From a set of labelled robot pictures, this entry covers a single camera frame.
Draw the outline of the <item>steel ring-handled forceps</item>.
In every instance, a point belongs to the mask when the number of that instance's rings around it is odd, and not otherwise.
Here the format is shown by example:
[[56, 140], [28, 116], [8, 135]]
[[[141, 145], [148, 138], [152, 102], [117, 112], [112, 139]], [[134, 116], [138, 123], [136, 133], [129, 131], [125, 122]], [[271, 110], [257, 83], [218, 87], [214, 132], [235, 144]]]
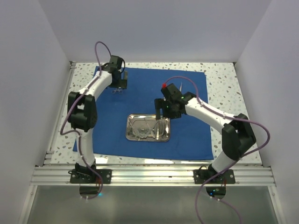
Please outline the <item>steel ring-handled forceps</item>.
[[116, 94], [116, 93], [122, 94], [123, 93], [123, 89], [122, 88], [116, 88], [116, 89], [112, 90], [112, 94]]

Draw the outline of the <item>steel instrument tray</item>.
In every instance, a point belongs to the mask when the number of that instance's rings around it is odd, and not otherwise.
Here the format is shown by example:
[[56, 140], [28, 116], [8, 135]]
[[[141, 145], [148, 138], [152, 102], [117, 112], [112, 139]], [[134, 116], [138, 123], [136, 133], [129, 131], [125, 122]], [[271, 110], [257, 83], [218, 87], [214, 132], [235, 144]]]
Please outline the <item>steel instrument tray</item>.
[[170, 119], [156, 119], [155, 114], [130, 114], [126, 138], [130, 141], [167, 142], [171, 137]]

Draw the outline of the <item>steel surgical scissors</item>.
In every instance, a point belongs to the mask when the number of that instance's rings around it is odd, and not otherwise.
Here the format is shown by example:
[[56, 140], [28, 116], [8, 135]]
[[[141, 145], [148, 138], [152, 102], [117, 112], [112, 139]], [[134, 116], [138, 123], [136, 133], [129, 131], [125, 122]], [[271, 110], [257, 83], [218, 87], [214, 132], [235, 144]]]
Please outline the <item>steel surgical scissors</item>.
[[130, 125], [132, 127], [132, 134], [135, 136], [137, 141], [147, 138], [151, 131], [146, 120], [130, 122]]

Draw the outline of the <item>blue surgical cloth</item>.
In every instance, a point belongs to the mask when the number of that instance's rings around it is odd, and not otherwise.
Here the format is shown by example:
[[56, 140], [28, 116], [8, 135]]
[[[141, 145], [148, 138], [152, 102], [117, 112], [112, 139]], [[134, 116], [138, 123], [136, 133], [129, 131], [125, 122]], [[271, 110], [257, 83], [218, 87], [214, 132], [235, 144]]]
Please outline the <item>blue surgical cloth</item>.
[[202, 72], [127, 68], [128, 86], [122, 94], [106, 89], [96, 100], [98, 120], [93, 129], [93, 153], [162, 160], [211, 160], [210, 126], [192, 116], [170, 121], [167, 142], [130, 141], [126, 138], [130, 114], [155, 114], [154, 100], [161, 98], [163, 83], [182, 82], [183, 93], [198, 93], [208, 100]]

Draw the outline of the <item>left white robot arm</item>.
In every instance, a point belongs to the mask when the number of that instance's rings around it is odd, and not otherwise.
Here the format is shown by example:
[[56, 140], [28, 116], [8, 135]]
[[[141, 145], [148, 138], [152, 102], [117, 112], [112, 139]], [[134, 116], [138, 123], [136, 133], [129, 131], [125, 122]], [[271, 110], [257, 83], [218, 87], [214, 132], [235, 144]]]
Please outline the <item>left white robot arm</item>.
[[98, 119], [96, 100], [108, 87], [127, 88], [128, 78], [124, 68], [123, 60], [119, 65], [112, 62], [105, 63], [98, 68], [85, 87], [69, 94], [67, 121], [71, 125], [71, 130], [77, 134], [77, 164], [85, 167], [80, 177], [86, 183], [92, 183], [97, 178], [97, 171], [91, 168], [95, 164], [92, 137]]

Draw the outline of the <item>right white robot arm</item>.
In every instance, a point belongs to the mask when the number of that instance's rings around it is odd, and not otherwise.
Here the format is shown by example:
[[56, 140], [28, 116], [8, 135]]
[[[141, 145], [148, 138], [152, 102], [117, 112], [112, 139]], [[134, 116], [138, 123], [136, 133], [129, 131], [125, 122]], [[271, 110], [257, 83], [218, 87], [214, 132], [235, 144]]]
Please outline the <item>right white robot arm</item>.
[[181, 118], [183, 114], [197, 118], [221, 134], [222, 152], [208, 167], [208, 178], [219, 183], [225, 169], [237, 162], [255, 143], [256, 137], [248, 117], [227, 114], [203, 102], [195, 94], [174, 94], [154, 100], [156, 119]]

